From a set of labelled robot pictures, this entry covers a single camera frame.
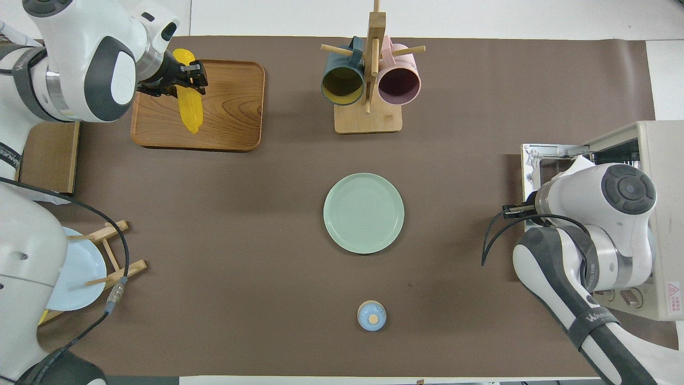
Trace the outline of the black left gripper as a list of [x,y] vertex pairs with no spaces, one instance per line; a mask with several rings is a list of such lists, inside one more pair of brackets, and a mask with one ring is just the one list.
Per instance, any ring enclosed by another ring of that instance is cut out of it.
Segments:
[[136,90],[152,97],[169,96],[178,98],[176,86],[205,89],[208,86],[207,74],[202,61],[181,64],[171,52],[165,52],[161,66],[146,80],[139,81]]

